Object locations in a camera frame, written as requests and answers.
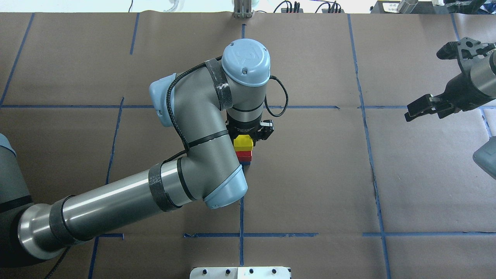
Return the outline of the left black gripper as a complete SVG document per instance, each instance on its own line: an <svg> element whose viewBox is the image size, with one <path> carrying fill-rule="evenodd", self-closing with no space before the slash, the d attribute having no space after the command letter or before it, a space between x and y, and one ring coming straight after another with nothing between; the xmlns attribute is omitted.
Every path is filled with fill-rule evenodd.
<svg viewBox="0 0 496 279"><path fill-rule="evenodd" d="M264 120L258 117L255 120L242 122L231 116L227 117L227 130L233 142L239 135L248 135L254 141L266 141L274 132L273 120Z"/></svg>

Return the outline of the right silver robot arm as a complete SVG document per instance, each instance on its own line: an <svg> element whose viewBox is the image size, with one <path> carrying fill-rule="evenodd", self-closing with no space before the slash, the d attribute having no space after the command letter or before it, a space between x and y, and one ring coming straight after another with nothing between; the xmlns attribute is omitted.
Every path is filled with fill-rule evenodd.
<svg viewBox="0 0 496 279"><path fill-rule="evenodd" d="M460 73L445 86L442 94L425 94L407 105L405 120L429 114L443 119L461 111L480 110L489 140L473 153L473 161L493 179L496 178L495 132L489 126L485 104L495 100L495 53L475 62L466 73Z"/></svg>

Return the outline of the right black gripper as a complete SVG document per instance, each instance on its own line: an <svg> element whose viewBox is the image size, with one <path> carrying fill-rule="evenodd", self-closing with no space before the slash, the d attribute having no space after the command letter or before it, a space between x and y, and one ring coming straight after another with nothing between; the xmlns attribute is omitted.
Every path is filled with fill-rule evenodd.
<svg viewBox="0 0 496 279"><path fill-rule="evenodd" d="M425 94L409 103L404 117L406 122L411 122L420 116L436 114L440 105L439 115L450 115L459 111L466 112L485 105L492 100L492 97L480 92L473 85L470 78L464 74L459 74L447 83L445 91L439 94L438 97Z"/></svg>

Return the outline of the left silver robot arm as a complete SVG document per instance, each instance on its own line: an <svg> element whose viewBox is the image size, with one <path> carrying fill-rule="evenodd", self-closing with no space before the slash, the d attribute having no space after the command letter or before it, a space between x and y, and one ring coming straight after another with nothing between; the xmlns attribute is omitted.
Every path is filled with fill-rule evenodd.
<svg viewBox="0 0 496 279"><path fill-rule="evenodd" d="M39 264L110 230L201 200L215 209L241 199L248 186L234 139L265 140L262 121L271 57L250 38L232 41L221 57L150 84L156 117L182 150L150 168L52 204L34 203L17 160L1 135L1 267Z"/></svg>

